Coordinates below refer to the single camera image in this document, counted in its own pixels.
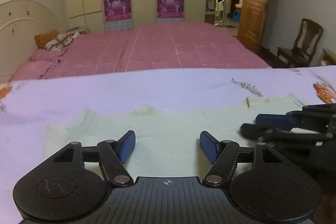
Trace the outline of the cream knitted sweater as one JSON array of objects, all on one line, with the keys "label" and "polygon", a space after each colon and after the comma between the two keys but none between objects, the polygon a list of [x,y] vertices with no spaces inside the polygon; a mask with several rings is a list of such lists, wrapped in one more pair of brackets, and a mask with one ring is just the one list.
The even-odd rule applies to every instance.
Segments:
[{"label": "cream knitted sweater", "polygon": [[285,114],[300,110],[307,102],[290,93],[285,97],[248,97],[240,106],[219,110],[168,113],[151,106],[123,115],[103,115],[85,109],[72,123],[47,126],[44,157],[72,141],[94,146],[100,141],[118,140],[133,130],[135,149],[126,168],[133,177],[204,177],[210,163],[199,147],[199,135],[208,131],[218,140],[231,140],[242,147],[254,141],[239,134],[243,123],[252,123],[260,113]]}]

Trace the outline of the dark wooden chair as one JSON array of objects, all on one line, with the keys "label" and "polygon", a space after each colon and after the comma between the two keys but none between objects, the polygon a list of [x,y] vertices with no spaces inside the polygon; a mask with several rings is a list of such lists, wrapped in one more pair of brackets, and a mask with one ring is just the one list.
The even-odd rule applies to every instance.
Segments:
[{"label": "dark wooden chair", "polygon": [[287,61],[287,67],[309,67],[323,34],[323,27],[315,21],[303,18],[292,49],[278,47],[277,59]]}]

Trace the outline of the lavender floral bed sheet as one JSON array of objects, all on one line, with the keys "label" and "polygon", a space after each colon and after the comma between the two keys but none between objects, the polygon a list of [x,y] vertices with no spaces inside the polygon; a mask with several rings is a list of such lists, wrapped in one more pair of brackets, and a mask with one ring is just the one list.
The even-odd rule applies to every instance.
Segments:
[{"label": "lavender floral bed sheet", "polygon": [[302,69],[158,69],[25,80],[1,90],[1,223],[19,223],[15,183],[47,157],[47,126],[72,123],[85,109],[123,115],[143,106],[168,113],[240,106],[248,97],[294,94],[318,105],[322,85],[335,96],[335,67]]}]

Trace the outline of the brown wooden door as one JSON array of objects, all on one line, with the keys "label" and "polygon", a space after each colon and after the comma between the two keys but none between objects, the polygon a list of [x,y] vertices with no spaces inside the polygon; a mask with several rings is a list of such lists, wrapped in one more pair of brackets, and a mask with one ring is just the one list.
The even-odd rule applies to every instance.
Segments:
[{"label": "brown wooden door", "polygon": [[269,0],[243,0],[238,40],[254,53],[260,52],[268,6]]}]

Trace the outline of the blue plastic stool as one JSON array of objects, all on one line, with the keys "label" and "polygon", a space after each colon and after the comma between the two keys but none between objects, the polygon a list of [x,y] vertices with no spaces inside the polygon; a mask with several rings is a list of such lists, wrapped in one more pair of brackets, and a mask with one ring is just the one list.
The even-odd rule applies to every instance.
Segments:
[{"label": "blue plastic stool", "polygon": [[240,21],[241,12],[242,12],[242,5],[237,3],[235,5],[235,9],[234,9],[234,13],[233,13],[232,19],[234,21],[236,21],[236,22],[239,22]]}]

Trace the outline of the metal stair railing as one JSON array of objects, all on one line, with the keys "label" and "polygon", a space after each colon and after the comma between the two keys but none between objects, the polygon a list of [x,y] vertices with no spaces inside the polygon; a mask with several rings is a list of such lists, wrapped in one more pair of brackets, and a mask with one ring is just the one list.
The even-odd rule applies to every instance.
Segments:
[{"label": "metal stair railing", "polygon": [[227,20],[227,6],[229,0],[217,0],[215,5],[215,26],[225,27]]}]

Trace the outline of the pink checked bed cover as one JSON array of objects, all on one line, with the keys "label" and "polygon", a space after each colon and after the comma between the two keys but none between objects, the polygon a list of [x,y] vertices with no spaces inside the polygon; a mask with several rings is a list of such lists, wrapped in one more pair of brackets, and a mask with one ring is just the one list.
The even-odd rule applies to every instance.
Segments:
[{"label": "pink checked bed cover", "polygon": [[170,22],[81,35],[60,52],[36,50],[11,79],[40,80],[170,68],[268,67],[223,29],[202,22]]}]

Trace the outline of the orange patterned pillow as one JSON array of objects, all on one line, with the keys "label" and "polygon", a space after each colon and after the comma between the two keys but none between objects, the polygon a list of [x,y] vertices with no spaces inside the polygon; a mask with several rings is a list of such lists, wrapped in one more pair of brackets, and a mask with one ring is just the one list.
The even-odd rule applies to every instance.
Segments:
[{"label": "orange patterned pillow", "polygon": [[76,31],[65,34],[57,30],[51,30],[44,34],[35,35],[34,40],[38,49],[58,52],[68,47],[80,35],[85,34],[85,31]]}]

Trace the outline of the lower right purple poster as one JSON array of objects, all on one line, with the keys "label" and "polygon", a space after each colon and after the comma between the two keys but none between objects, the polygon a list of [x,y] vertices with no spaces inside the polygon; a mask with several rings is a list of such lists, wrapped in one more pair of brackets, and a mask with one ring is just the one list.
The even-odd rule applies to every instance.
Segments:
[{"label": "lower right purple poster", "polygon": [[179,22],[184,18],[184,0],[157,0],[157,22]]}]

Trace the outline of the purple poster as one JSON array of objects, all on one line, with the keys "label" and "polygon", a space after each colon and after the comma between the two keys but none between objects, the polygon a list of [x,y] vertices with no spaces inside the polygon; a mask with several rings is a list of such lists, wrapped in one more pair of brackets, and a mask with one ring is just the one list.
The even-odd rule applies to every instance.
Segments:
[{"label": "purple poster", "polygon": [[131,30],[131,0],[104,0],[105,28],[107,32]]},{"label": "purple poster", "polygon": [[184,18],[184,0],[157,0],[157,22],[179,22]]}]

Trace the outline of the cream curved headboard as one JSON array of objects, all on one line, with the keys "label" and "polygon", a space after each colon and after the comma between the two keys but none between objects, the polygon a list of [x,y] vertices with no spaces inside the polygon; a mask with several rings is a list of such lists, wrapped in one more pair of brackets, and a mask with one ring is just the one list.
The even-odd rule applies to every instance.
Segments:
[{"label": "cream curved headboard", "polygon": [[1,3],[1,83],[7,83],[35,50],[34,36],[50,30],[64,31],[46,6],[32,0]]}]

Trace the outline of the lower left purple poster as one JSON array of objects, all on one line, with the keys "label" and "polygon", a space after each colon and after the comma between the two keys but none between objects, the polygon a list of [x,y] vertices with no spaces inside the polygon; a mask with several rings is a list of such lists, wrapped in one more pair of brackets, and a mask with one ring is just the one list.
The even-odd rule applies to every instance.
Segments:
[{"label": "lower left purple poster", "polygon": [[104,0],[105,28],[107,32],[131,30],[131,0]]}]

